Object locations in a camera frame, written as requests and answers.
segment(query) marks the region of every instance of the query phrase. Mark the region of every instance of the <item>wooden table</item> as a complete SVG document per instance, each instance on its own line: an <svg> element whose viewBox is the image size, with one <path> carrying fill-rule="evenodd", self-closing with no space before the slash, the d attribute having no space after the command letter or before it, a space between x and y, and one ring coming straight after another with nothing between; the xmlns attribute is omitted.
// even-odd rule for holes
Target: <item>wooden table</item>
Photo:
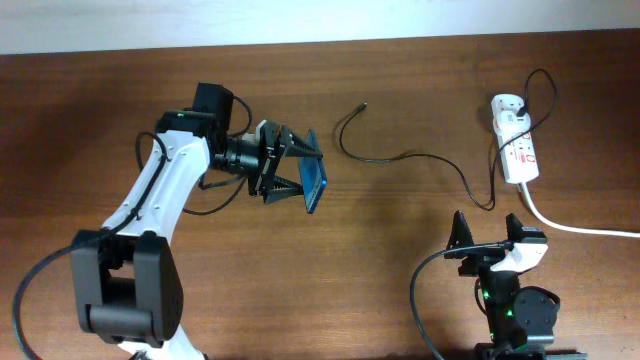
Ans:
<svg viewBox="0 0 640 360"><path fill-rule="evenodd" d="M191 341L224 359L428 354L411 316L409 280L445 246L453 213L463 210L476 242L506 238L511 212L541 224L501 171L497 207L485 212L441 162L347 158L336 146L336 122L367 101L345 135L353 152L444 156L486 199L489 101L522 94L529 72L544 67L560 104L533 136L538 208L561 223L639 231L639 49L640 31L631 30L0 57L0 357L21 358L9 314L22 276L78 229L101 226L138 175L136 134L153 129L163 111L190 105L199 81L224 84L257 121L299 134L316 129L329 185L311 216L301 198L265 206L243 191L221 213L180 219L172 252ZM542 77L532 82L534 119L550 96ZM245 121L236 104L232 128ZM295 178L295 161L282 172ZM194 191L189 206L213 207L231 191ZM544 230L548 255L521 280L562 297L552 348L640 357L640 243ZM474 280L459 278L457 266L437 261L418 283L423 321L443 351L489 341ZM37 352L127 357L81 332L74 306L67 257L38 275L25 297L24 326Z"/></svg>

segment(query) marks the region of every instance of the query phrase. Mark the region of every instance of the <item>power outlet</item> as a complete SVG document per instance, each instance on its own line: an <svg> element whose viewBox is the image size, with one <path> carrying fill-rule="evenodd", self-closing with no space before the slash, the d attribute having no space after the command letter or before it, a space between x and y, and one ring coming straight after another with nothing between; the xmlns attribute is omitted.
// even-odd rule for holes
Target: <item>power outlet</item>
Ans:
<svg viewBox="0 0 640 360"><path fill-rule="evenodd" d="M498 137L499 148L531 127L529 114L520 117L516 115L523 104L521 97L510 94L496 95L491 100L493 130ZM540 175L531 133L507 145L500 153L500 157L504 177L509 184L528 182Z"/></svg>

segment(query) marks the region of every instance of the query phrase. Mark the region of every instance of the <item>white cable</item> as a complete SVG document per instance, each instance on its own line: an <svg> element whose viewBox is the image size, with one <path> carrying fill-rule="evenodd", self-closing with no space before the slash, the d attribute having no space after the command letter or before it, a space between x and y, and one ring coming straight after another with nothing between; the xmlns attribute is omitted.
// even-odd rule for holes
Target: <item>white cable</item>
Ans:
<svg viewBox="0 0 640 360"><path fill-rule="evenodd" d="M627 231L614 231L614 230L595 230L595 229L582 229L582 228L574 228L571 226L565 226L565 225L560 225L560 224L556 224L553 221L545 218L544 216L542 216L542 214L540 214L538 212L538 209L536 209L535 205L533 205L533 200L531 200L531 195L529 194L529 189L527 188L527 183L520 183L520 189L522 190L522 193L524 194L524 198L527 200L527 205L529 205L529 209L531 209L531 212L533 213L533 215L535 215L538 220L542 221L543 223L554 227L556 229L559 230L564 230L564 231L571 231L571 232L577 232L577 233L581 233L581 234L593 234L593 235L608 235L608 236L624 236L624 237L632 237L632 238L640 238L640 233L632 233L632 232L627 232Z"/></svg>

